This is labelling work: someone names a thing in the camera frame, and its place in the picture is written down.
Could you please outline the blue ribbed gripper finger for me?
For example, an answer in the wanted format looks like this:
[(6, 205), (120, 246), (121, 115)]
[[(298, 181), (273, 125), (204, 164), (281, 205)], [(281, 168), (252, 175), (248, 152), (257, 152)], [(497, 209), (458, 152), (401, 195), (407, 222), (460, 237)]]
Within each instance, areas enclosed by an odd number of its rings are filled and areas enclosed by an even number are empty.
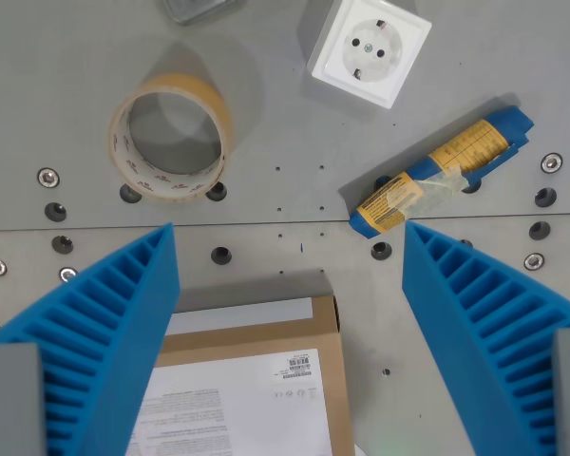
[(123, 455), (181, 285), (167, 223), (105, 256), (0, 329), (41, 360), (50, 455)]
[(402, 288), (474, 452), (556, 454), (552, 349), (570, 301), (413, 221)]

